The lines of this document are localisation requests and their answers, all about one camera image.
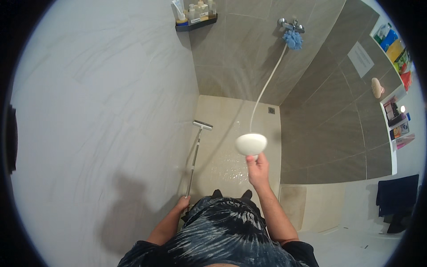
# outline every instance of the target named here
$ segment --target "soap holder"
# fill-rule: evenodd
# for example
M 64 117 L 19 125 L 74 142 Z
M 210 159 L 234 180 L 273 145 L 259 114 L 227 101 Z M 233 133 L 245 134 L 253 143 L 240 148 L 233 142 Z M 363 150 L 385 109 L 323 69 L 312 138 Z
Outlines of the soap holder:
M 207 26 L 207 25 L 214 24 L 217 20 L 218 20 L 218 14 L 216 14 L 215 18 L 211 18 L 211 19 L 208 19 L 206 21 L 200 21 L 200 22 L 195 23 L 195 24 L 185 25 L 185 26 L 175 25 L 175 29 L 177 32 L 190 32 L 194 29 L 198 29 L 198 28 L 202 28 L 202 27 Z

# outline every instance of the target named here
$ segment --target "blue loofah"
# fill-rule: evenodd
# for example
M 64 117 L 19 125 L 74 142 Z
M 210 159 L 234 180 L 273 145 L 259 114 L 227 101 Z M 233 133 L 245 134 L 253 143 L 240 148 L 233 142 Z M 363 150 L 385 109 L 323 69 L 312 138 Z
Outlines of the blue loofah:
M 294 30 L 288 30 L 283 35 L 283 40 L 286 41 L 288 47 L 292 50 L 300 50 L 302 48 L 302 38 L 298 32 Z

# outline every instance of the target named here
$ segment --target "shower hose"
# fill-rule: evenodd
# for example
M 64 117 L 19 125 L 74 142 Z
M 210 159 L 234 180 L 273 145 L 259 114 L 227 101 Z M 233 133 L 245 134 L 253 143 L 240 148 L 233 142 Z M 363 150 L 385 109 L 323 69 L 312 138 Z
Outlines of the shower hose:
M 258 97 L 257 102 L 255 103 L 254 110 L 252 111 L 251 122 L 250 122 L 250 124 L 249 124 L 249 132 L 252 132 L 252 121 L 253 121 L 253 119 L 254 119 L 254 114 L 255 114 L 255 110 L 257 109 L 258 103 L 260 102 L 260 99 L 261 99 L 261 97 L 263 96 L 264 91 L 266 90 L 266 88 L 267 88 L 268 84 L 270 83 L 270 80 L 271 80 L 271 78 L 273 77 L 274 72 L 276 72 L 277 67 L 279 66 L 280 62 L 282 61 L 283 55 L 285 54 L 285 51 L 286 51 L 286 48 L 287 48 L 287 47 L 288 47 L 288 44 L 285 44 L 285 48 L 283 49 L 282 55 L 280 56 L 279 60 L 277 61 L 276 66 L 274 67 L 273 71 L 271 72 L 270 77 L 268 78 L 268 80 L 267 80 L 266 84 L 264 85 L 263 90 L 261 91 L 260 96 Z

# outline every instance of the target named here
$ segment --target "chrome faucet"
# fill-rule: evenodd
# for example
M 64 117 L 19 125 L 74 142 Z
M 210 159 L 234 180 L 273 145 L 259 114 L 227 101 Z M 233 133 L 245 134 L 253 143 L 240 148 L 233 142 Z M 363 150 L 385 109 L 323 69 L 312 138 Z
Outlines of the chrome faucet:
M 294 30 L 298 33 L 304 33 L 305 32 L 304 26 L 298 25 L 297 19 L 294 19 L 292 24 L 289 24 L 284 18 L 279 18 L 279 20 L 277 21 L 277 24 L 281 27 Z

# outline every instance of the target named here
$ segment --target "patterned shirt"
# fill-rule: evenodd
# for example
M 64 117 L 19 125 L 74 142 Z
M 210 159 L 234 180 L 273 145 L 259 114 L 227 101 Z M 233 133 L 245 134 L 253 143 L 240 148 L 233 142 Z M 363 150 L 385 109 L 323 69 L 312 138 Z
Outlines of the patterned shirt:
M 313 247 L 272 241 L 265 224 L 246 203 L 234 198 L 202 198 L 181 231 L 162 246 L 138 241 L 119 267 L 207 266 L 317 267 Z

